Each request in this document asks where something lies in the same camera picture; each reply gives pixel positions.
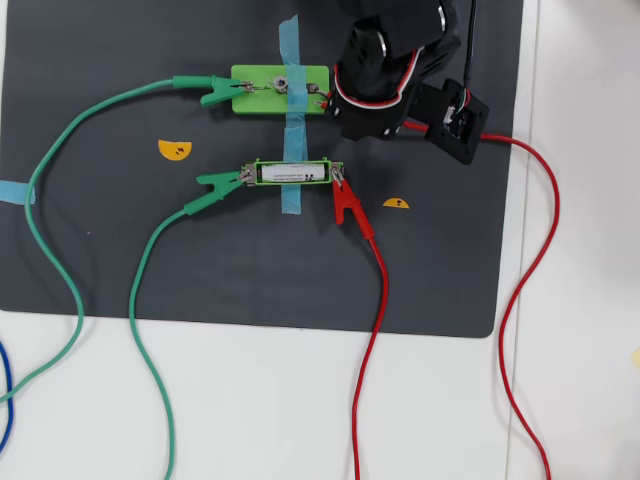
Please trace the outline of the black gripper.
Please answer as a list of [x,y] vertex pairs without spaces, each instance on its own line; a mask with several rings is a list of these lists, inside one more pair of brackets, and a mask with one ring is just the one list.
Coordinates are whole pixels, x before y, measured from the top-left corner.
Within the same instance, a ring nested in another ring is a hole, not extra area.
[[354,22],[334,67],[331,116],[341,135],[392,140],[411,100],[424,48],[435,41],[433,17],[365,17]]

